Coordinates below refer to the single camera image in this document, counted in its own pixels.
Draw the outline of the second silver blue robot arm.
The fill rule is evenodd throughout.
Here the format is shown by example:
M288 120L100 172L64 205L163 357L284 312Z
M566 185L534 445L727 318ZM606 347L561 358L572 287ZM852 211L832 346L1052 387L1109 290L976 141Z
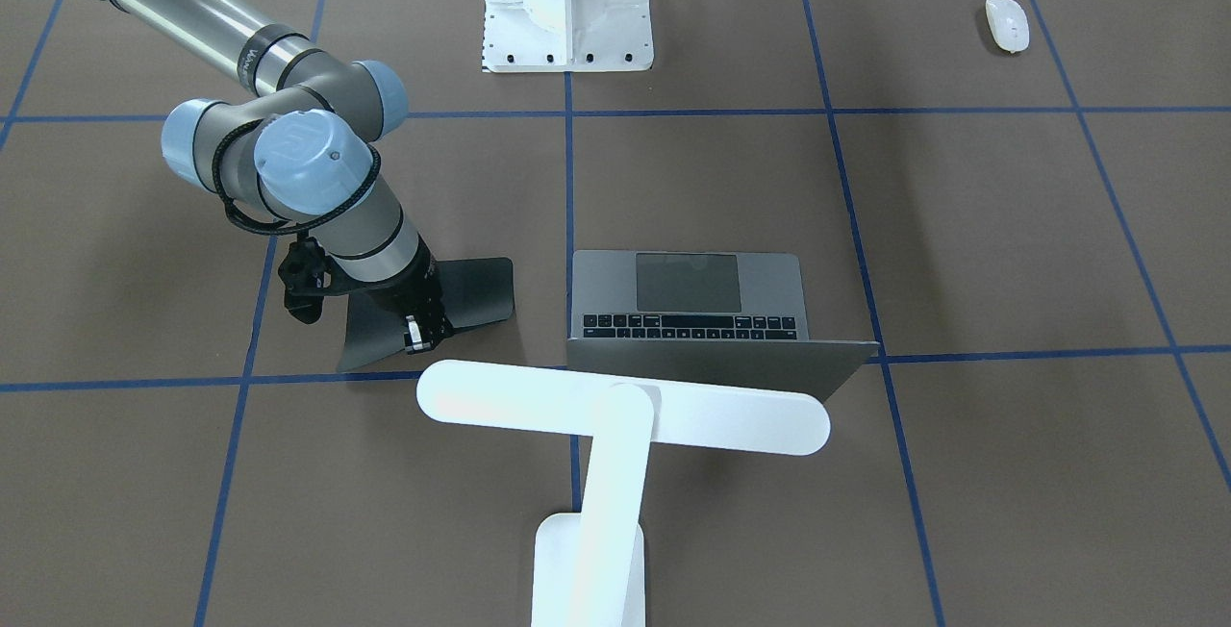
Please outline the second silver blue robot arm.
M342 62L243 0L95 0L229 71L241 102L190 99L167 112L167 168L211 193L228 222L286 238L283 308L311 324L348 303L347 349L422 354L453 338L444 286L390 185L378 140L407 113L382 62Z

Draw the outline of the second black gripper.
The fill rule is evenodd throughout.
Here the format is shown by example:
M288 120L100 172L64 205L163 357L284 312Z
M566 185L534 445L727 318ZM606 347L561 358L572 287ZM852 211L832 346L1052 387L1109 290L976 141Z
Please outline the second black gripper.
M453 326L444 315L437 260L423 240L417 241L403 271L378 285L366 285L362 293L387 314L399 317L406 355L427 352L453 338Z

